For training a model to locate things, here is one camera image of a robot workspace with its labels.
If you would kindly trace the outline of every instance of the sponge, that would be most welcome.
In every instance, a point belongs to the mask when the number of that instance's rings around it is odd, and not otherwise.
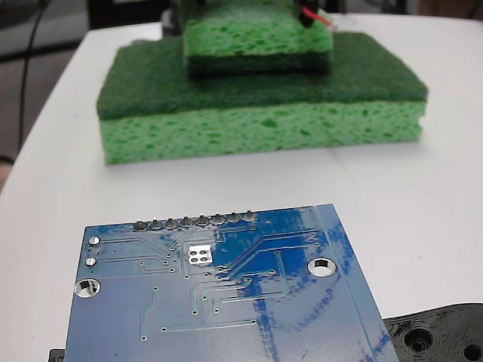
[[[327,70],[332,33],[320,22],[305,28],[293,7],[293,0],[210,0],[198,6],[184,33],[189,73]]]
[[[106,162],[417,140],[425,85],[367,35],[334,44],[330,74],[202,79],[181,38],[121,49],[97,103]]]

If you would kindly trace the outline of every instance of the screw hole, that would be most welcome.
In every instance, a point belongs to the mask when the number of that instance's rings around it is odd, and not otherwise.
[[[91,298],[99,293],[100,283],[95,279],[83,279],[74,287],[74,293],[80,298]]]
[[[469,345],[465,348],[463,354],[467,360],[475,362],[477,360],[481,360],[481,355],[483,352],[481,352],[481,348],[479,348],[479,346]]]
[[[326,258],[318,258],[312,260],[307,268],[309,269],[309,272],[312,275],[315,275],[316,277],[330,277],[335,273],[337,270],[337,266],[335,265],[335,262],[333,262],[330,259]]]
[[[405,336],[405,344],[414,353],[427,351],[432,347],[433,337],[430,332],[422,328],[416,328]]]

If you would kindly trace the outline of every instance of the white table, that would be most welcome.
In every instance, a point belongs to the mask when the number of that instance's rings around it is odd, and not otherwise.
[[[106,167],[95,103],[115,51],[159,24],[90,32],[0,196],[9,361],[63,348],[84,227],[334,203],[384,318],[483,302],[483,25],[350,15],[430,88],[419,143]]]

